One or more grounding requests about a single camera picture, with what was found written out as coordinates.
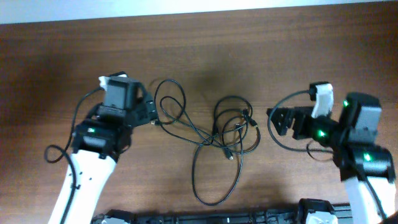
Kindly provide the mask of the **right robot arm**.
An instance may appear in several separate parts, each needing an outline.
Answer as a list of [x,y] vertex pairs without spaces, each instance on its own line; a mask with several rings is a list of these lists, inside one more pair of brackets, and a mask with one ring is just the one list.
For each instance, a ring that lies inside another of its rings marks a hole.
[[286,96],[267,109],[267,128],[284,136],[289,128],[296,140],[312,139],[332,150],[333,162],[349,196],[354,223],[395,223],[396,173],[392,154],[376,144],[382,112],[379,99],[348,93],[339,120],[331,119],[332,91],[306,92],[313,107],[284,108]]

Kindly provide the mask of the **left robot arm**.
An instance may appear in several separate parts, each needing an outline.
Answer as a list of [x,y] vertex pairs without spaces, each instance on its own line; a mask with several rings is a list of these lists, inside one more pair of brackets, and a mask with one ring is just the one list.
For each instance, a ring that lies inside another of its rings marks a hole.
[[131,146],[134,128],[153,122],[158,114],[152,95],[125,72],[99,78],[105,92],[72,130],[72,152],[50,223],[90,223],[106,182],[119,157]]

